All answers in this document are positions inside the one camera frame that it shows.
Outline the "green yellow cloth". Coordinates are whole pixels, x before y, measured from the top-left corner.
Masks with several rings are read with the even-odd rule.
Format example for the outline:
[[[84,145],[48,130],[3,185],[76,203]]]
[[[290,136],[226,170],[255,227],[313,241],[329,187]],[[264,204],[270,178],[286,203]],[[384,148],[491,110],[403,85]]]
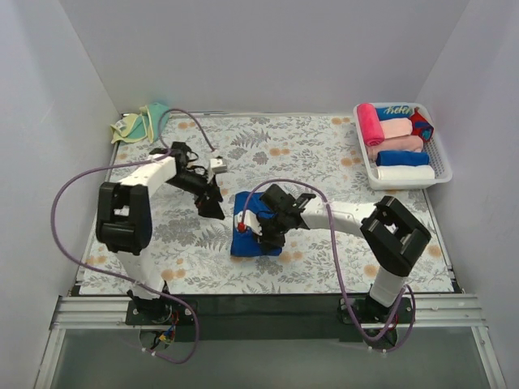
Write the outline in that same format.
[[[169,120],[168,110],[161,103],[152,103],[140,107],[138,113],[129,113],[110,126],[111,143],[156,142]]]

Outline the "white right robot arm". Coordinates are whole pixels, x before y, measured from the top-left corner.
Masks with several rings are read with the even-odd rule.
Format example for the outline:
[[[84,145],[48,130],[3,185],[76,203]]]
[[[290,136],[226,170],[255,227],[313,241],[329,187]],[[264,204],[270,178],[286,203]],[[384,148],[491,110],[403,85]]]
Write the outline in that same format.
[[[364,318],[385,322],[398,308],[398,295],[431,240],[431,233],[398,199],[384,196],[374,204],[332,202],[319,194],[295,198],[277,184],[260,197],[266,211],[246,210],[241,222],[263,252],[282,248],[291,229],[328,230],[361,237],[379,264],[363,303]]]

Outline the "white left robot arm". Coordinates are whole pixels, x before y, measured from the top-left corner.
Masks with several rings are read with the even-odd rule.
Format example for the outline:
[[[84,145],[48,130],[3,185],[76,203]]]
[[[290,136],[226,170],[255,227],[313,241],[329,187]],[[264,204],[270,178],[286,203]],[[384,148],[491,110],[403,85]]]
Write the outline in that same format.
[[[151,197],[169,184],[194,196],[199,216],[225,219],[216,175],[227,171],[226,163],[218,151],[213,151],[208,167],[198,173],[196,159],[190,158],[192,153],[184,142],[174,142],[170,149],[155,148],[132,174],[118,182],[105,182],[99,189],[97,240],[116,255],[133,279],[127,295],[137,312],[156,324],[171,318],[174,303],[147,290],[169,292],[148,250],[153,231]]]

